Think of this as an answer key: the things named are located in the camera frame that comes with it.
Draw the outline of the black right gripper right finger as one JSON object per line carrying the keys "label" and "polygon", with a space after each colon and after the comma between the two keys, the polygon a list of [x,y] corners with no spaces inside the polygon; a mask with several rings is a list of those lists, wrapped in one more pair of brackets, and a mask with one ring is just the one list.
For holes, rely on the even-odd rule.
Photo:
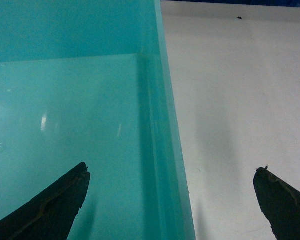
{"label": "black right gripper right finger", "polygon": [[259,167],[253,186],[260,209],[277,240],[300,240],[300,191],[267,167]]}

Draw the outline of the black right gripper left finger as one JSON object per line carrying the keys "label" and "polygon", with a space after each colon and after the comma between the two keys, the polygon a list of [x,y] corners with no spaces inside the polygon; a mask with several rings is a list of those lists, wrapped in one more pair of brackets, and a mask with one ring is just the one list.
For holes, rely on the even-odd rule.
{"label": "black right gripper left finger", "polygon": [[91,174],[79,163],[0,220],[0,240],[66,240],[87,196]]}

